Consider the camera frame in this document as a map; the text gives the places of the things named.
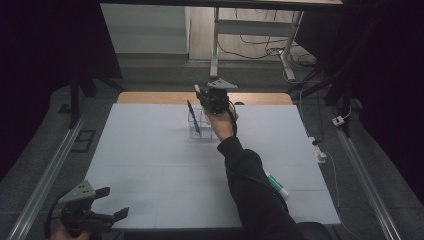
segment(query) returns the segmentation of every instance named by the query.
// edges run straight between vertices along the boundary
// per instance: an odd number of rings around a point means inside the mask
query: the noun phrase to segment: black marker
[[[194,120],[194,127],[196,128],[196,132],[197,132],[198,134],[200,134],[200,128],[199,128],[199,125],[197,124],[196,116],[194,115],[194,111],[193,111],[193,108],[191,107],[191,103],[190,103],[190,101],[189,101],[189,100],[187,100],[187,105],[188,105],[188,110],[190,111],[191,116],[193,117],[193,120]]]

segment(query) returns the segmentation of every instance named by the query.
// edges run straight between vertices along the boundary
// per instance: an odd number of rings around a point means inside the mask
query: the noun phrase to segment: green marker
[[[283,187],[281,183],[279,183],[271,174],[268,172],[265,172],[266,176],[268,177],[269,183],[271,183],[272,187],[277,190],[283,198],[287,198],[289,196],[289,192]]]

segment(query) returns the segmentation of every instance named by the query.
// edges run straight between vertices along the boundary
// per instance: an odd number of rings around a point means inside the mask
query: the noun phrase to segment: transparent box
[[[203,109],[193,108],[193,112],[196,118],[196,121],[193,119],[190,111],[188,111],[188,127],[190,132],[190,138],[201,138],[201,139],[216,139],[216,135],[212,130],[212,126],[206,121],[206,115]]]

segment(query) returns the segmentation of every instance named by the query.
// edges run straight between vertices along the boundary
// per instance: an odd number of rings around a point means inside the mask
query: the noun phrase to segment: black sleeve
[[[238,174],[248,175],[269,185],[261,158],[252,150],[243,149],[236,137],[221,142],[218,150],[225,157],[225,165]],[[257,183],[227,171],[228,186],[241,223],[252,239],[304,239],[296,223],[284,210],[271,191]]]

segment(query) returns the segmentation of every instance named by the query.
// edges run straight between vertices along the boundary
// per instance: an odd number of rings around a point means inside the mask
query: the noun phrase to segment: hand
[[[60,226],[57,228],[56,232],[51,237],[51,240],[89,240],[91,233],[88,232],[82,232],[77,238],[73,238],[68,230],[60,224]]]
[[[230,106],[230,110],[234,115],[235,110],[232,106]],[[231,122],[230,115],[228,115],[228,112],[225,111],[221,114],[213,114],[205,110],[205,114],[208,116],[212,125],[212,129],[221,142],[233,136],[233,124]]]

